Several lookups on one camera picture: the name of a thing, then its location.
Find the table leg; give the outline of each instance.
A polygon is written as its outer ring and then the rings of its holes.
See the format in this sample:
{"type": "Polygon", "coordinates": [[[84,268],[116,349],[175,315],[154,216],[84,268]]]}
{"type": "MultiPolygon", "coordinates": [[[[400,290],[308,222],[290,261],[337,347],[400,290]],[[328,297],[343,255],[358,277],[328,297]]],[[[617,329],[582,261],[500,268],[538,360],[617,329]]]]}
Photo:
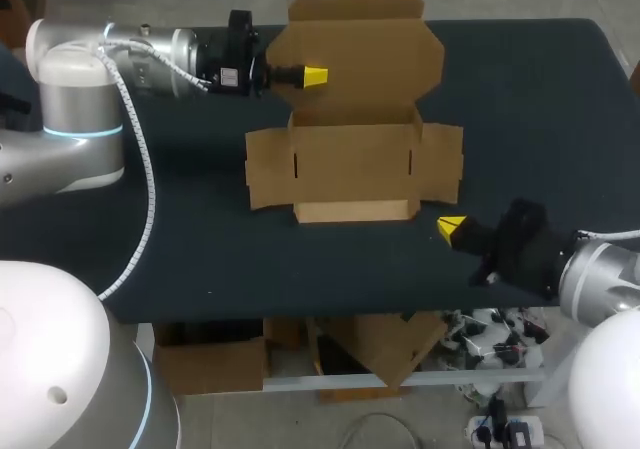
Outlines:
{"type": "Polygon", "coordinates": [[[576,351],[589,329],[563,318],[543,344],[545,378],[540,382],[527,382],[524,395],[528,407],[545,407],[561,396],[567,388],[576,351]]]}

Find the flattened cardboard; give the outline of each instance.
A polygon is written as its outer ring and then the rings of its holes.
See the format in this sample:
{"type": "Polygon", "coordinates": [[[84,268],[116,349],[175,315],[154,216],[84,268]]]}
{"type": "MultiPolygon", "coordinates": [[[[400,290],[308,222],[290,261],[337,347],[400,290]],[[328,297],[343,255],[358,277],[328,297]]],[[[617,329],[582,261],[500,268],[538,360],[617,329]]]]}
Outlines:
{"type": "Polygon", "coordinates": [[[392,389],[400,387],[447,330],[433,312],[417,312],[408,321],[386,314],[318,318],[316,324],[392,389]]]}
{"type": "Polygon", "coordinates": [[[309,90],[274,86],[288,127],[247,134],[251,208],[294,204],[300,222],[409,219],[457,202],[462,129],[424,124],[414,101],[440,82],[444,48],[422,0],[295,0],[272,65],[329,69],[309,90]]]}

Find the box lid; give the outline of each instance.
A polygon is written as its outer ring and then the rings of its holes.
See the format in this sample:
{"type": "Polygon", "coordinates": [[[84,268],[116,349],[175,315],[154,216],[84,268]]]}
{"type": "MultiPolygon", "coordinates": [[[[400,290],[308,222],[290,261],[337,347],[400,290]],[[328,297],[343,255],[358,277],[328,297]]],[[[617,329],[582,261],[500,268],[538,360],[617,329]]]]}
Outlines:
{"type": "Polygon", "coordinates": [[[438,85],[444,48],[422,21],[422,0],[295,0],[269,45],[273,66],[329,69],[304,91],[274,86],[296,109],[412,103],[438,85]]]}

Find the table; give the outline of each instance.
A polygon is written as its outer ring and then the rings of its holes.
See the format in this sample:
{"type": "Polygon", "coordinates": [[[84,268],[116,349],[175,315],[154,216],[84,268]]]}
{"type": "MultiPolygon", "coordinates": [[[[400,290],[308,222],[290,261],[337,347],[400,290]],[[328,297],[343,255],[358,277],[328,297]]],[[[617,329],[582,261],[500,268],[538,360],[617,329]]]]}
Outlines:
{"type": "MultiPolygon", "coordinates": [[[[425,121],[464,127],[457,207],[423,204],[409,222],[327,225],[297,224],[290,206],[252,212],[244,134],[285,125],[284,102],[269,94],[137,98],[158,182],[157,223],[109,309],[141,323],[555,304],[502,284],[468,287],[478,261],[448,249],[436,218],[473,214],[492,224],[522,196],[544,203],[558,229],[638,227],[640,104],[591,21],[429,27],[447,51],[443,83],[417,105],[425,121]]],[[[280,29],[260,28],[263,40],[280,29]]],[[[3,210],[0,259],[51,264],[96,292],[109,285],[146,213],[127,135],[118,184],[3,210]]]]}

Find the cardboard box under table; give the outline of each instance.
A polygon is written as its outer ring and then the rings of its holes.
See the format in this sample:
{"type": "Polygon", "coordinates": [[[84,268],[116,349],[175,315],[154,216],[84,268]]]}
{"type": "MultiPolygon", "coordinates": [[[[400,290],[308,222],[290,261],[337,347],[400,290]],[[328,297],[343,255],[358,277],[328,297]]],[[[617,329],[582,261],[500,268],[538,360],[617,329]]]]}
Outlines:
{"type": "Polygon", "coordinates": [[[274,66],[329,70],[306,90],[274,86],[286,128],[247,134],[251,208],[293,204],[299,222],[410,219],[457,202],[462,128],[425,124],[415,100],[440,82],[444,48],[422,0],[295,0],[267,50],[274,66]]]}

